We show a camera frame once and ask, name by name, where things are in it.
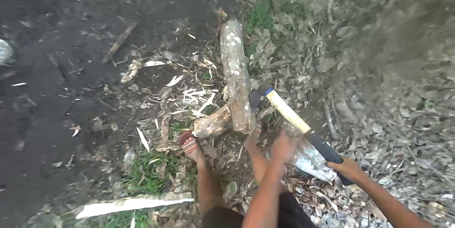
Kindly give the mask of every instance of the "blue band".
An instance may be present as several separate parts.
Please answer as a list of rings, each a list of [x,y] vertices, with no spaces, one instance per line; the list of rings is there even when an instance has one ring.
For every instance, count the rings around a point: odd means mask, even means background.
[[[264,96],[267,96],[267,95],[268,95],[270,92],[272,92],[272,91],[273,91],[273,88],[270,87],[270,89],[268,89],[267,91],[265,91]]]

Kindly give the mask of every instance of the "black handle grip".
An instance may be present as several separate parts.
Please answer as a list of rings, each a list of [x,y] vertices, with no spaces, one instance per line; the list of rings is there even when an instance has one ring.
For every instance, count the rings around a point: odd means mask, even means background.
[[[310,131],[310,132],[305,133],[304,136],[305,136],[305,138],[308,139],[308,141],[310,141],[310,143],[314,146],[314,148],[316,148],[316,150],[318,150],[318,152],[322,155],[322,157],[324,157],[324,159],[326,161],[334,162],[337,164],[343,163],[343,159],[335,152],[335,150],[333,150],[332,147],[330,147],[330,145],[326,144],[324,142],[324,140],[322,140],[322,138],[318,137],[315,133],[311,133],[311,131]],[[340,173],[337,172],[337,174],[343,185],[354,184],[353,182],[351,182],[350,180],[345,178]]]

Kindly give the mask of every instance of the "sandal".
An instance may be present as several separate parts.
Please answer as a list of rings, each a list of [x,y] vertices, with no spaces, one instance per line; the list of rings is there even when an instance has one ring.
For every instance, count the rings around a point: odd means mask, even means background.
[[[186,140],[188,140],[189,138],[194,138],[194,140],[192,140],[192,141],[190,141],[188,143],[185,143]],[[191,131],[187,131],[187,132],[184,132],[183,134],[180,135],[180,146],[182,147],[183,152],[186,155],[188,155],[191,152],[193,152],[194,150],[196,150],[199,145],[197,144],[196,138],[192,134],[192,132]]]
[[[256,122],[256,128],[251,133],[255,131],[257,131],[259,134],[262,132],[262,124],[259,121]]]

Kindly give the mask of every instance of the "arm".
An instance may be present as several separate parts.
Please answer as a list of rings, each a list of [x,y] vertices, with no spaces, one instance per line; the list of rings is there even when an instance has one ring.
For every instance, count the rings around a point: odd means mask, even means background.
[[[370,179],[353,160],[343,157],[342,164],[328,162],[327,166],[356,183],[373,200],[379,210],[395,228],[432,228],[427,221],[407,209],[378,183]]]
[[[294,157],[295,144],[284,131],[275,140],[268,171],[254,196],[242,228],[276,228],[281,177],[285,163]]]

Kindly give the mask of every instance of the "axe handle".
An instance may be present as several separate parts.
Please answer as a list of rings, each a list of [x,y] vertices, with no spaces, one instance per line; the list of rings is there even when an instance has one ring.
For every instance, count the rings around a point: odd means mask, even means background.
[[[272,90],[266,94],[267,99],[272,103],[272,105],[283,115],[286,120],[288,120],[292,125],[300,129],[305,138],[310,141],[310,143],[316,148],[316,150],[324,157],[326,161],[335,162],[337,164],[343,163],[343,159],[335,152],[335,150],[326,144],[322,138],[316,136],[314,133],[311,133],[311,128],[306,122],[304,122],[299,115],[297,115],[292,108],[290,108],[286,102]],[[354,184],[347,178],[343,177],[340,173],[338,176],[343,185]]]
[[[292,125],[296,126],[303,133],[311,130],[310,126],[304,122],[299,115],[297,115],[292,108],[290,108],[286,102],[277,94],[276,91],[272,90],[266,95],[267,99],[272,105],[288,120]]]

